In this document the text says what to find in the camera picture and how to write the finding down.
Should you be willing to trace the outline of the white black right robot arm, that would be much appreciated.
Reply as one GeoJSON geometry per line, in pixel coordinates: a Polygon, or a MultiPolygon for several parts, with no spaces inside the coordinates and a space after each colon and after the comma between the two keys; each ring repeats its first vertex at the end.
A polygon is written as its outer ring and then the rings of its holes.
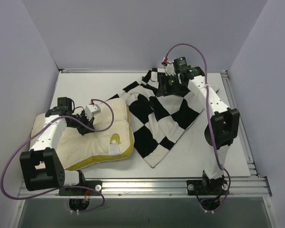
{"type": "Polygon", "coordinates": [[[159,73],[158,96],[180,95],[184,89],[192,92],[206,111],[208,125],[204,131],[212,151],[206,162],[202,191],[212,194],[223,184],[227,152],[238,135],[240,113],[225,104],[211,87],[207,73],[193,68],[177,71],[174,75],[159,73]]]}

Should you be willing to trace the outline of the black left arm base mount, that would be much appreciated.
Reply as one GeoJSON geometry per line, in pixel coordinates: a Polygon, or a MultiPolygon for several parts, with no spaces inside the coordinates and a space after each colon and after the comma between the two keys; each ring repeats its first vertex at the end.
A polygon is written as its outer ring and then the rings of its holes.
{"type": "Polygon", "coordinates": [[[59,190],[59,196],[99,196],[102,191],[101,180],[87,180],[83,187],[77,185],[59,190]]]}

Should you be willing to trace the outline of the cream quilted pillow yellow edge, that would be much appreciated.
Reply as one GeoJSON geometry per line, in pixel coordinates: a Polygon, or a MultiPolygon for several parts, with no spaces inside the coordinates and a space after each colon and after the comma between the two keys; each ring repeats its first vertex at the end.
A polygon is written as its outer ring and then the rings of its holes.
{"type": "MultiPolygon", "coordinates": [[[[94,116],[94,129],[80,123],[93,131],[92,133],[81,135],[76,128],[71,127],[63,131],[56,152],[65,170],[75,171],[94,163],[123,159],[132,153],[134,136],[126,102],[121,98],[114,98],[99,106],[101,112],[94,116]],[[112,143],[119,144],[121,155],[109,155],[108,146],[112,143]]],[[[32,134],[42,131],[44,124],[45,114],[37,116],[32,134]]],[[[31,141],[30,148],[38,137],[31,141]]]]}

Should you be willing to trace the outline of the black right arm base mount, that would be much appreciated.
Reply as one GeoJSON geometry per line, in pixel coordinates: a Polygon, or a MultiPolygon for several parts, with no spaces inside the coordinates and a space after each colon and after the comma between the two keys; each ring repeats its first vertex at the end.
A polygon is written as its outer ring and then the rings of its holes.
{"type": "Polygon", "coordinates": [[[186,186],[188,195],[218,196],[228,192],[225,179],[187,180],[186,186]]]}

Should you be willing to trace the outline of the black white checkered pillowcase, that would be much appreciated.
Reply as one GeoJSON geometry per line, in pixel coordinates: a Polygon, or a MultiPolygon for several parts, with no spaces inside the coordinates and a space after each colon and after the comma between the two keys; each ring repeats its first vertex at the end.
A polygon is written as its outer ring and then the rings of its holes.
{"type": "Polygon", "coordinates": [[[204,109],[192,92],[157,97],[157,77],[162,72],[163,69],[152,68],[113,96],[128,105],[134,148],[152,168],[164,159],[204,109]]]}

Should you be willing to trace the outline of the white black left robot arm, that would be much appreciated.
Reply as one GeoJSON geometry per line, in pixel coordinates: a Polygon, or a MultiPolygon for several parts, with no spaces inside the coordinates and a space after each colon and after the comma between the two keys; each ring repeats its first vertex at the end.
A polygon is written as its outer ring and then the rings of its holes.
{"type": "Polygon", "coordinates": [[[27,190],[44,190],[69,186],[75,195],[86,191],[81,171],[66,171],[57,155],[57,146],[67,127],[76,128],[81,135],[90,133],[80,123],[93,129],[94,115],[101,112],[99,105],[88,104],[75,114],[75,103],[68,97],[57,99],[57,106],[45,114],[42,133],[28,152],[22,152],[19,161],[27,190]]]}

